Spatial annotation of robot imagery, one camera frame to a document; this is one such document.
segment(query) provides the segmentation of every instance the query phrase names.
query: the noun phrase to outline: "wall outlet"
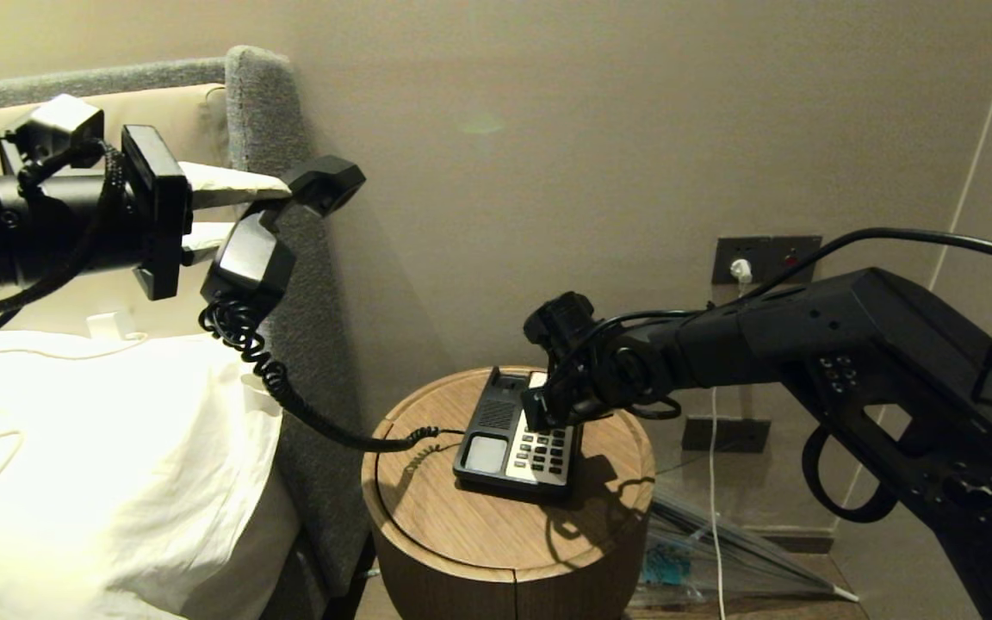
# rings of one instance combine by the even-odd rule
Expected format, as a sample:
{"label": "wall outlet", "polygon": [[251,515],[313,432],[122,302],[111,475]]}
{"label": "wall outlet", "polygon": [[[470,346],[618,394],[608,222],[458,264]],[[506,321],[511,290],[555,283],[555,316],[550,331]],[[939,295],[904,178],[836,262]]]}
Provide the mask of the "wall outlet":
{"label": "wall outlet", "polygon": [[[680,446],[685,450],[709,450],[711,424],[711,418],[689,418]],[[759,454],[764,451],[771,431],[771,420],[718,418],[714,451]]]}
{"label": "wall outlet", "polygon": [[[732,285],[737,280],[729,274],[734,260],[746,258],[753,266],[753,282],[759,285],[780,274],[799,260],[814,254],[822,247],[822,237],[803,235],[792,237],[720,237],[714,251],[714,269],[710,282],[714,285]],[[814,280],[814,266],[799,271],[785,283],[806,283]]]}

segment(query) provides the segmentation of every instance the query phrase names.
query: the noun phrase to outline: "white bedsheet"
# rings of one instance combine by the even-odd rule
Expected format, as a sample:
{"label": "white bedsheet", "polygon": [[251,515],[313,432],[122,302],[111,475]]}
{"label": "white bedsheet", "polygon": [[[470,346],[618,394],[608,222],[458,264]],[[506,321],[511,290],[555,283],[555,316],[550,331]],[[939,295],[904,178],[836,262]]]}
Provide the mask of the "white bedsheet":
{"label": "white bedsheet", "polygon": [[[0,333],[59,357],[126,346]],[[281,420],[247,370],[206,335],[0,353],[0,620],[170,619],[192,595],[193,617],[258,617],[298,519],[272,480],[248,527]]]}

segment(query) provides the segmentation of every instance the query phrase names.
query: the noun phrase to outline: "black robotic arm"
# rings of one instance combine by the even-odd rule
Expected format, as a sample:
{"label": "black robotic arm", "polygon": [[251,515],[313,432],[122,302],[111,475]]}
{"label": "black robotic arm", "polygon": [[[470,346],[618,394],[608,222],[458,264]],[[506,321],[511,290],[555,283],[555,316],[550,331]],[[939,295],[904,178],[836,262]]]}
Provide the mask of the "black robotic arm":
{"label": "black robotic arm", "polygon": [[[550,354],[551,380],[524,396],[532,428],[661,401],[676,389],[779,381],[818,420],[803,474],[829,510],[885,517],[901,501],[936,533],[983,617],[992,619],[992,338],[936,295],[861,270],[705,313],[597,322],[583,295],[540,307],[524,330]],[[865,412],[910,416],[894,439]],[[818,456],[834,437],[879,488],[834,503]]]}

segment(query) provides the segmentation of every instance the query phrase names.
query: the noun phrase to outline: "wooden tabletop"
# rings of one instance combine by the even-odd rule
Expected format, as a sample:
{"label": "wooden tabletop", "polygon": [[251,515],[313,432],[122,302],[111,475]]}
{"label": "wooden tabletop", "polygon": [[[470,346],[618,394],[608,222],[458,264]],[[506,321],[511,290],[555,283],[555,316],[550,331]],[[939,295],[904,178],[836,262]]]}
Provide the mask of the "wooden tabletop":
{"label": "wooden tabletop", "polygon": [[[505,366],[504,372],[529,368]],[[375,436],[421,426],[464,429],[489,369],[468,370],[401,401]],[[472,580],[523,582],[570,573],[610,553],[636,529],[653,498],[654,459],[641,424],[621,412],[584,426],[570,498],[551,505],[458,489],[460,438],[405,452],[367,454],[363,491],[375,527],[426,565]]]}

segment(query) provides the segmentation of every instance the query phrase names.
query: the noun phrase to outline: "plastic bag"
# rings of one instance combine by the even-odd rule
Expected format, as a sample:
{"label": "plastic bag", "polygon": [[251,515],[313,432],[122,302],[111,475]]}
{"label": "plastic bag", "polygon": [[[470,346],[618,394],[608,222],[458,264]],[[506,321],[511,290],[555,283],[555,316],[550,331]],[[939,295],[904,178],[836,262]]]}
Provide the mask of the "plastic bag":
{"label": "plastic bag", "polygon": [[[812,573],[766,539],[717,519],[728,597],[810,595],[857,600]],[[630,607],[705,603],[717,596],[717,564],[710,515],[675,498],[656,498],[642,576]]]}

